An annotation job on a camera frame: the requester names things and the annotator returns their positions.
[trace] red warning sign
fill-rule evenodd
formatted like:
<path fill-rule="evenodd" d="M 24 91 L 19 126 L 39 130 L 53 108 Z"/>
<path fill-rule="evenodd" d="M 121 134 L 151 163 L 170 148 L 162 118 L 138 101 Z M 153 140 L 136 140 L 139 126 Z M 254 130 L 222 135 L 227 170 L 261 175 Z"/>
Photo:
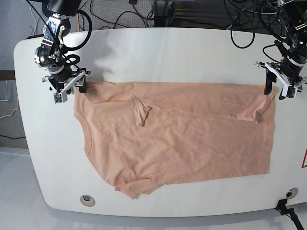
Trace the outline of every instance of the red warning sign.
<path fill-rule="evenodd" d="M 306 150 L 306 153 L 305 153 L 305 157 L 304 157 L 304 160 L 303 160 L 303 164 L 302 164 L 302 168 L 307 168 L 307 150 Z"/>

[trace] t-shirt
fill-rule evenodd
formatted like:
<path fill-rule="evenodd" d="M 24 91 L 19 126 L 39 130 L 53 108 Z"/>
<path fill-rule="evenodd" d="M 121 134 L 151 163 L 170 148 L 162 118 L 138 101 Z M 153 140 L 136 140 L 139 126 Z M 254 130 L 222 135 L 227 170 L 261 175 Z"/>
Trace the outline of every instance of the t-shirt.
<path fill-rule="evenodd" d="M 88 82 L 75 95 L 84 151 L 130 198 L 164 184 L 268 172 L 274 90 L 262 85 Z"/>

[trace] white table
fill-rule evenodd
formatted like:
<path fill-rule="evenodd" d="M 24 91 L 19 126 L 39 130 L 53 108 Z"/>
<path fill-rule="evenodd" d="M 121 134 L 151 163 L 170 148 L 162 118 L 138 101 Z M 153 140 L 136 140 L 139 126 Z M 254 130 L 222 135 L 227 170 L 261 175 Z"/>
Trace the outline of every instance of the white table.
<path fill-rule="evenodd" d="M 251 34 L 235 32 L 240 45 Z M 64 42 L 78 45 L 86 33 L 74 33 Z M 46 203 L 56 209 L 139 217 L 220 215 L 276 206 L 286 192 L 297 187 L 289 204 L 307 201 L 307 168 L 302 168 L 307 140 L 307 90 L 296 100 L 276 98 L 274 141 L 270 172 L 266 175 L 165 185 L 150 195 L 131 200 L 103 181 L 83 152 L 83 131 L 73 117 L 73 95 L 54 104 L 41 79 L 47 73 L 34 63 L 41 38 L 18 43 L 15 74 L 25 134 Z M 248 49 L 233 46 L 228 31 L 151 28 L 94 31 L 88 44 L 75 52 L 80 67 L 98 81 L 173 81 L 264 84 L 265 70 L 256 61 L 268 61 L 262 48 L 274 38 L 256 35 Z M 281 56 L 277 48 L 268 53 Z M 96 200 L 81 204 L 80 196 Z"/>

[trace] pink t-shirt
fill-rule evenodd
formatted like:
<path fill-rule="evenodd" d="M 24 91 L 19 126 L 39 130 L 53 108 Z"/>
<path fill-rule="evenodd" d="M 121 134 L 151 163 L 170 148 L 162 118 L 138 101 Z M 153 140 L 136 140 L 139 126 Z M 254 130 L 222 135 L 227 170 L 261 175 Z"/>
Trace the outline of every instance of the pink t-shirt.
<path fill-rule="evenodd" d="M 220 83 L 88 82 L 75 95 L 84 151 L 130 198 L 164 184 L 268 172 L 274 88 Z"/>

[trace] white floor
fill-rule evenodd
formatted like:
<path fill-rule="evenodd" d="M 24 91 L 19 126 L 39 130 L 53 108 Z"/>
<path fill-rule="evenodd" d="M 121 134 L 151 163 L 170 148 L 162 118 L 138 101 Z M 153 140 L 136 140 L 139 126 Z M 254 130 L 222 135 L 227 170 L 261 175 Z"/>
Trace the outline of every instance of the white floor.
<path fill-rule="evenodd" d="M 294 206 L 307 228 L 307 204 Z M 194 218 L 129 218 L 55 210 L 47 206 L 27 149 L 0 147 L 0 229 L 5 230 L 292 230 L 275 210 Z"/>

